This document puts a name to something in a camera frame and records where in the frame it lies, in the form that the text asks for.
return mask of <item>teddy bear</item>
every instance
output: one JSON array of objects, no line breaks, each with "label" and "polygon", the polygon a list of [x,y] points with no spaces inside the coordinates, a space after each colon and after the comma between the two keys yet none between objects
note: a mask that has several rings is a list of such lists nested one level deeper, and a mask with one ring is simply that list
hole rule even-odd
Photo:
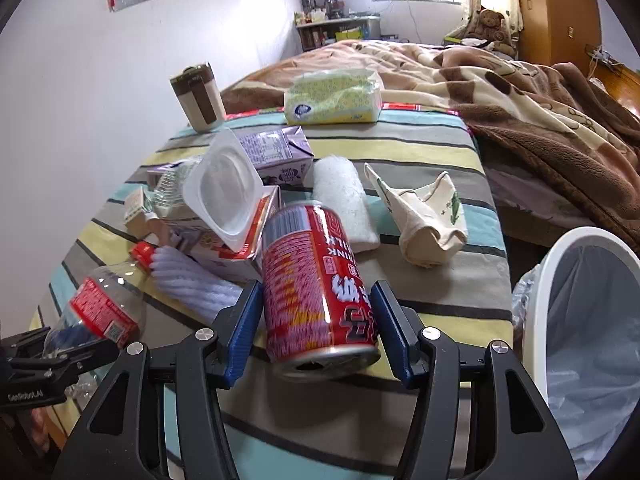
[{"label": "teddy bear", "polygon": [[491,9],[483,9],[478,16],[478,21],[470,28],[465,36],[493,42],[493,50],[514,57],[516,51],[511,44],[511,37],[506,27],[502,24],[504,16],[500,12]]}]

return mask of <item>blue stripe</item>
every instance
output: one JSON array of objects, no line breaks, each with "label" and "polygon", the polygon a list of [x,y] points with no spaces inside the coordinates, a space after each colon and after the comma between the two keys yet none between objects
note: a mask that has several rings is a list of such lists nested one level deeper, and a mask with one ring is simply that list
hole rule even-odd
[{"label": "blue stripe", "polygon": [[[211,132],[218,132],[222,128],[245,128],[247,126],[266,126],[267,124],[287,124],[287,120],[282,112],[273,112],[269,114],[257,114],[249,117],[238,117],[237,119],[231,119],[217,128],[214,128]],[[175,134],[172,139],[178,137],[195,136],[198,133],[190,127],[181,129]]]},{"label": "blue stripe", "polygon": [[[311,460],[271,446],[225,424],[238,475],[246,480],[387,480],[390,477],[353,471]],[[164,440],[167,451],[180,458],[175,394],[164,389]]]},{"label": "blue stripe", "polygon": [[53,276],[51,277],[51,288],[56,296],[56,301],[58,302],[60,309],[64,310],[65,305],[76,293],[76,288],[62,265],[59,265],[56,268]]},{"label": "blue stripe", "polygon": [[[308,191],[282,191],[282,199],[285,203],[295,202],[296,200],[309,200],[311,198],[312,194]],[[380,197],[367,195],[367,206],[379,234],[400,236],[400,231],[394,218],[384,202],[380,200]],[[463,208],[468,230],[467,243],[505,250],[497,214],[480,206],[463,204]]]},{"label": "blue stripe", "polygon": [[110,198],[113,198],[114,200],[124,200],[133,192],[134,189],[139,188],[140,186],[142,186],[146,191],[146,184],[122,184],[122,186],[120,186],[118,190],[110,196]]},{"label": "blue stripe", "polygon": [[463,128],[466,125],[456,115],[443,112],[412,112],[410,110],[382,110],[378,121],[383,123],[420,124],[421,126],[453,126]]}]

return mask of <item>red bottle label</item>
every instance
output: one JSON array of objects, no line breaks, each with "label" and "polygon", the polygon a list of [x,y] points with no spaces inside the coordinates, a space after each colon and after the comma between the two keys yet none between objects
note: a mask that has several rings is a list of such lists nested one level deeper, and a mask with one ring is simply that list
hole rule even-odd
[{"label": "red bottle label", "polygon": [[119,348],[138,327],[91,278],[84,280],[69,304],[93,334],[111,339]]},{"label": "red bottle label", "polygon": [[276,213],[263,235],[267,352],[286,361],[345,344],[375,346],[369,297],[340,220],[319,205]]}]

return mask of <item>beverage can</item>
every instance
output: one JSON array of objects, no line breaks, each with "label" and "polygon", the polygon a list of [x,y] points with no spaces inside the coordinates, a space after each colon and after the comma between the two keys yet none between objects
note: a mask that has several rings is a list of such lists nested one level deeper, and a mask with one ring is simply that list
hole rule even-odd
[{"label": "beverage can", "polygon": [[295,202],[265,225],[267,354],[294,381],[336,378],[380,358],[378,331],[338,215]]}]

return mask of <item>crushed plastic bottle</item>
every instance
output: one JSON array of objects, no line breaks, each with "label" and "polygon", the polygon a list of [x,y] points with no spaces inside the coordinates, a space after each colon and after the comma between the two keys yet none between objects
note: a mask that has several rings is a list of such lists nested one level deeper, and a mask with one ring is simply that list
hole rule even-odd
[{"label": "crushed plastic bottle", "polygon": [[[43,356],[57,357],[102,338],[111,339],[119,348],[137,339],[145,327],[143,290],[153,253],[152,245],[139,242],[130,259],[89,273],[47,334]],[[100,370],[82,374],[67,393],[84,408],[103,376]]]}]

